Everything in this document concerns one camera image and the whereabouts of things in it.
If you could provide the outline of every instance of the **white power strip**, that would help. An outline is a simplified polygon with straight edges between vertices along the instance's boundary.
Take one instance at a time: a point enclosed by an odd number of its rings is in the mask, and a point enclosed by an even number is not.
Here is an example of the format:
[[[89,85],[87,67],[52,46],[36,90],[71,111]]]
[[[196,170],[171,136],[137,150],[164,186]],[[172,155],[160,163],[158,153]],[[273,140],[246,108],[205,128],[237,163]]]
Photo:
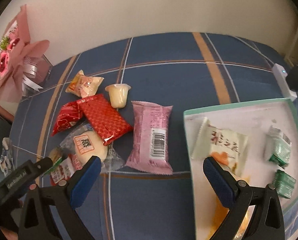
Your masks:
[[[287,72],[284,69],[283,66],[275,64],[272,67],[272,72],[278,82],[278,85],[280,87],[280,90],[285,98],[290,98],[292,101],[294,101],[297,98],[297,94],[294,91],[291,91],[288,87],[288,84],[286,82],[286,76]]]

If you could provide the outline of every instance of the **blue gripper pad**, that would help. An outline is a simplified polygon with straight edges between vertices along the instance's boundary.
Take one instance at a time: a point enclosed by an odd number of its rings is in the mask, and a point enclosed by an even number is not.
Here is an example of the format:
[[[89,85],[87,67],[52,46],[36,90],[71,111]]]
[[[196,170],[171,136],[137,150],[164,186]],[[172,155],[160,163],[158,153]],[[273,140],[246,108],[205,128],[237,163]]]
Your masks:
[[[233,190],[208,158],[203,162],[203,172],[221,204],[226,208],[232,208],[235,202]]]
[[[90,166],[84,171],[84,174],[82,174],[81,178],[70,192],[70,205],[73,209],[82,206],[101,171],[101,160],[99,157],[91,157],[91,159],[85,164],[85,166],[87,165]]]

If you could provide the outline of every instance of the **jelly cup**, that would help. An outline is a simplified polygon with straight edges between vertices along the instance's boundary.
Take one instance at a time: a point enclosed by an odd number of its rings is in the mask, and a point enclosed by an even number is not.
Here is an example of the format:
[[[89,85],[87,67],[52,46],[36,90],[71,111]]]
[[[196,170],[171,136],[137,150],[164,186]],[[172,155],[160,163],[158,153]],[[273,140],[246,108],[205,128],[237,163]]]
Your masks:
[[[110,103],[113,108],[125,107],[129,89],[131,87],[127,84],[112,84],[105,88],[109,92]]]

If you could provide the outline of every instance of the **beige wall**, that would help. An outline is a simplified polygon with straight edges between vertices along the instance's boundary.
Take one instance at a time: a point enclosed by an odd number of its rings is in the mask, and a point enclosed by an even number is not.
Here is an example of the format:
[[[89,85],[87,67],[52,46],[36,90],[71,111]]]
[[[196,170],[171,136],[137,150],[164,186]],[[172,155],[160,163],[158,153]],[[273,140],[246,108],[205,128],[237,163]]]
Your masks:
[[[32,41],[50,40],[53,64],[131,36],[184,31],[237,35],[284,54],[298,19],[290,0],[12,0],[0,38],[25,3]]]

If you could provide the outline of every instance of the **blue plaid tablecloth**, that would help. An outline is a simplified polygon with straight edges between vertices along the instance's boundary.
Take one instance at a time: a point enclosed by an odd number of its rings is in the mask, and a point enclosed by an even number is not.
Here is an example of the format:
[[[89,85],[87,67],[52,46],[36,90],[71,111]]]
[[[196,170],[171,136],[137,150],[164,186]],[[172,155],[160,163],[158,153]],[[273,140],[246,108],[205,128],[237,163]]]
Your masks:
[[[244,41],[289,69],[274,49]],[[87,76],[104,77],[98,93],[107,98],[107,85],[123,82],[132,87],[126,107],[119,111],[131,125],[132,100],[174,106],[169,124],[169,162],[174,174],[152,175],[124,167],[101,175],[77,209],[84,224],[101,240],[195,239],[183,111],[281,98],[270,64],[241,41],[210,33],[155,34],[90,49],[54,66],[44,89],[20,102],[10,135],[16,149],[15,165],[47,156],[70,132],[50,137],[61,106],[77,100],[65,88],[80,69]],[[294,104],[298,111],[298,98]],[[132,136],[128,133],[114,142],[125,160],[132,150]],[[40,182],[40,186],[49,185],[47,177]],[[69,239],[55,211],[54,216],[63,238]],[[288,238],[298,228],[298,201],[284,220]]]

